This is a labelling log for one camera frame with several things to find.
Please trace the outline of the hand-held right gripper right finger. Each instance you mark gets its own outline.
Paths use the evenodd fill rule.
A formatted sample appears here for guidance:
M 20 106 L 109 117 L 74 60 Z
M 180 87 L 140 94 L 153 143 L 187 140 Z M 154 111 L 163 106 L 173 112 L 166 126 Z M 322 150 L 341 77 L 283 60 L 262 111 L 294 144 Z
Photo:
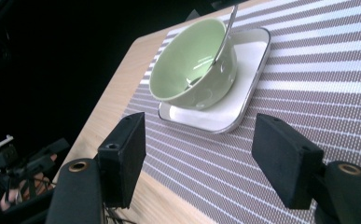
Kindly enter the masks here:
M 323 156 L 322 149 L 283 120 L 257 114 L 252 157 L 286 208 L 310 207 L 309 181 Z

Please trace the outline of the white square plate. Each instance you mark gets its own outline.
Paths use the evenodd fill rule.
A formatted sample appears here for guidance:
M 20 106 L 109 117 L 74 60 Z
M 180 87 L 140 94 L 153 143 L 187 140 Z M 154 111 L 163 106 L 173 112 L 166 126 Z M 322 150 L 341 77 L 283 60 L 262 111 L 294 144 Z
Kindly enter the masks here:
M 228 133 L 241 124 L 271 53 L 271 34 L 265 28 L 256 28 L 234 33 L 232 40 L 238 71 L 229 92 L 201 111 L 160 103 L 158 115 L 162 120 L 208 133 Z

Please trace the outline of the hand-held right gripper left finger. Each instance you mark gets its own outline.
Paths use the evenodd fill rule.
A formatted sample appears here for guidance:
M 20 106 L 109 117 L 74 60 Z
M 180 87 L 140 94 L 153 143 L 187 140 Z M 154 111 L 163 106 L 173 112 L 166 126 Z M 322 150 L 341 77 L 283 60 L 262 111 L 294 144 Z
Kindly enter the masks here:
M 121 119 L 98 147 L 104 203 L 129 208 L 146 157 L 145 113 Z

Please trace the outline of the silver metal spoon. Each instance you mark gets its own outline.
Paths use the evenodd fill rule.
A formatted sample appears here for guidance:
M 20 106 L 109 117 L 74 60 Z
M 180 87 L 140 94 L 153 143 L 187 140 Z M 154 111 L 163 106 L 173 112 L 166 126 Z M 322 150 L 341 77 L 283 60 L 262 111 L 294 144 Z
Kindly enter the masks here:
M 233 25 L 234 21 L 235 21 L 236 14 L 238 12 L 238 8 L 239 8 L 239 5 L 235 5 L 232 8 L 232 11 L 231 11 L 230 17 L 229 17 L 229 22 L 227 24 L 226 32 L 224 34 L 224 37 L 223 37 L 222 42 L 220 44 L 220 47 L 217 50 L 217 53 L 216 53 L 215 57 L 213 58 L 213 60 L 212 60 L 212 62 L 210 64 L 209 68 L 207 69 L 207 71 L 209 71 L 216 64 L 216 62 L 218 61 L 218 58 L 220 57 L 220 54 L 222 53 L 222 51 L 224 50 L 224 47 L 226 46 L 226 42 L 229 39 L 229 32 L 230 32 L 230 30 L 232 28 L 232 25 Z M 187 86 L 186 86 L 186 90 L 193 87 L 200 79 L 201 79 L 201 77 L 198 77 L 198 78 L 194 79 L 193 81 L 191 81 L 190 83 L 188 83 Z

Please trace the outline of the striped woven placemat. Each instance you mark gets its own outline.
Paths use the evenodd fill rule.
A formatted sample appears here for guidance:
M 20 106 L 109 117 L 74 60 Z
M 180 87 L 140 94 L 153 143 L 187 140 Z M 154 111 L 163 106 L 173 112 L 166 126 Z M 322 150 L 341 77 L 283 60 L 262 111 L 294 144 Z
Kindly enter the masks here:
M 325 152 L 361 166 L 361 0 L 272 0 L 239 11 L 271 53 L 240 126 L 210 134 L 162 120 L 141 83 L 128 113 L 146 115 L 145 171 L 216 224 L 312 224 L 285 208 L 251 155 L 256 115 L 282 119 Z

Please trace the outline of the green ceramic bowl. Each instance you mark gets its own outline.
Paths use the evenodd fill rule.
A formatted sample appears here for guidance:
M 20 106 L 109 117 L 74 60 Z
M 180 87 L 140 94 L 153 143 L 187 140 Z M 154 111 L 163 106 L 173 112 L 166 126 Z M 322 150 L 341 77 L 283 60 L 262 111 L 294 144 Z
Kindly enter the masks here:
M 201 110 L 221 100 L 237 76 L 237 55 L 227 27 L 205 19 L 179 33 L 153 66 L 149 89 L 157 100 Z

